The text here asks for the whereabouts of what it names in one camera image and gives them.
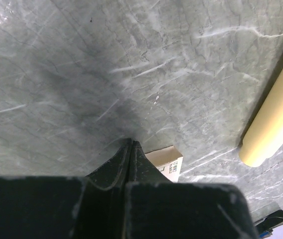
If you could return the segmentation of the small playing card box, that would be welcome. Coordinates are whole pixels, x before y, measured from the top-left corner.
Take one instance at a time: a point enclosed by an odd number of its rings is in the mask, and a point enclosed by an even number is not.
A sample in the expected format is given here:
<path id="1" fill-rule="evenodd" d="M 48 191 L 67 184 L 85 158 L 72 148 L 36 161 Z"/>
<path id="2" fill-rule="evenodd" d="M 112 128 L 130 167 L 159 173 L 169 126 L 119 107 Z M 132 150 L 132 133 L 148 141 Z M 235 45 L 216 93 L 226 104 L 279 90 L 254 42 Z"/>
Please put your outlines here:
<path id="1" fill-rule="evenodd" d="M 145 156 L 167 179 L 178 182 L 184 157 L 174 145 L 146 153 Z"/>

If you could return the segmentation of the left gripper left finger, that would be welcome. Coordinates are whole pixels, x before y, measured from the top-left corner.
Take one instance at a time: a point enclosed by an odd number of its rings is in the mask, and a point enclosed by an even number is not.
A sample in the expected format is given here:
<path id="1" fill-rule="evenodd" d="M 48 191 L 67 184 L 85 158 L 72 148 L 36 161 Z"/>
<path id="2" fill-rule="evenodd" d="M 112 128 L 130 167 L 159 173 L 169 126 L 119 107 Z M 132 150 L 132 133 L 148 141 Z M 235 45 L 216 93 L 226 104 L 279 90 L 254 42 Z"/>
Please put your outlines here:
<path id="1" fill-rule="evenodd" d="M 0 239 L 120 239 L 133 142 L 87 176 L 0 176 Z"/>

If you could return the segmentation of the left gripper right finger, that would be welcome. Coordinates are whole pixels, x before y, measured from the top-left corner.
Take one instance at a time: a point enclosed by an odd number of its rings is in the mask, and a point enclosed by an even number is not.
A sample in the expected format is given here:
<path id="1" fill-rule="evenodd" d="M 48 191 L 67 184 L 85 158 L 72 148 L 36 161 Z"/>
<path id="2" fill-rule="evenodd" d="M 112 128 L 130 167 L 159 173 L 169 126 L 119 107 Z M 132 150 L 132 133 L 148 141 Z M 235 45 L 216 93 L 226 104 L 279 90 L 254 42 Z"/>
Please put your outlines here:
<path id="1" fill-rule="evenodd" d="M 125 186 L 128 239 L 255 239 L 247 201 L 232 184 L 172 183 L 134 141 Z"/>

